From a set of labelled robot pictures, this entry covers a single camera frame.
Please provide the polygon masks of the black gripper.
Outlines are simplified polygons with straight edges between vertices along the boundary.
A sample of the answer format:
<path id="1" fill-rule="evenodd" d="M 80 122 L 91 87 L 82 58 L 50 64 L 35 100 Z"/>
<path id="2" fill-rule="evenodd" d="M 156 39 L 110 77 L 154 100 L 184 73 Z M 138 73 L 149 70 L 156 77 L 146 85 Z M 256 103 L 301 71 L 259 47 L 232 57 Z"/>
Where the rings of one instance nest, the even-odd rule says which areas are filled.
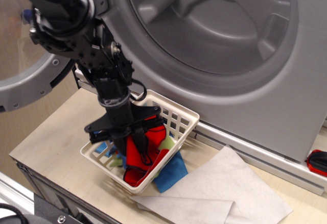
<path id="1" fill-rule="evenodd" d="M 84 131 L 89 134 L 91 143 L 113 141 L 123 156 L 127 155 L 127 136 L 132 133 L 137 151 L 145 158 L 148 150 L 145 132 L 163 125 L 160 113 L 159 106 L 138 106 L 128 101 L 118 107 L 106 108 L 106 113 L 88 124 Z"/>

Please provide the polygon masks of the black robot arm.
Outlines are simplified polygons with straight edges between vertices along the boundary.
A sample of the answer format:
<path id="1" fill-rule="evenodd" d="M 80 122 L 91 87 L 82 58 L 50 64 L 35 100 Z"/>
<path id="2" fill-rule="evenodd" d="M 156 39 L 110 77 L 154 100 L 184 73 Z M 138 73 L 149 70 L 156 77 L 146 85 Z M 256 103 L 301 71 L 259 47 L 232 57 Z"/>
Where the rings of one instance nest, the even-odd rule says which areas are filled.
<path id="1" fill-rule="evenodd" d="M 126 154 L 131 136 L 137 151 L 149 160 L 146 133 L 163 124 L 160 108 L 135 104 L 129 89 L 134 83 L 132 63 L 104 21 L 96 17 L 93 0 L 30 1 L 35 29 L 32 41 L 76 62 L 106 109 L 103 117 L 85 127 L 90 141 L 111 140 Z"/>

